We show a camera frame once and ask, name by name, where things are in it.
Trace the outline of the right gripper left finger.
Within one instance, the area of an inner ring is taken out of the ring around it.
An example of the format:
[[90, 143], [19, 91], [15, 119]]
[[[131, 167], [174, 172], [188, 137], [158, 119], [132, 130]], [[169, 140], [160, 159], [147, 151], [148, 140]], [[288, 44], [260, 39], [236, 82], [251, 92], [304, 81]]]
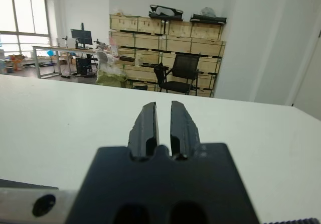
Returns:
[[132, 130], [129, 132], [128, 148], [135, 159], [148, 159], [159, 145], [156, 102], [142, 107]]

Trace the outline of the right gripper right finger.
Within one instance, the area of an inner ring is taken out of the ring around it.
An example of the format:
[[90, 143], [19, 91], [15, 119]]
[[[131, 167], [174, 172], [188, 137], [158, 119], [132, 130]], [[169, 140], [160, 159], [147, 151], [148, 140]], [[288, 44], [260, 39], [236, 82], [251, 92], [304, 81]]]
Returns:
[[189, 158], [200, 144], [199, 131], [184, 104], [172, 101], [170, 141], [173, 158]]

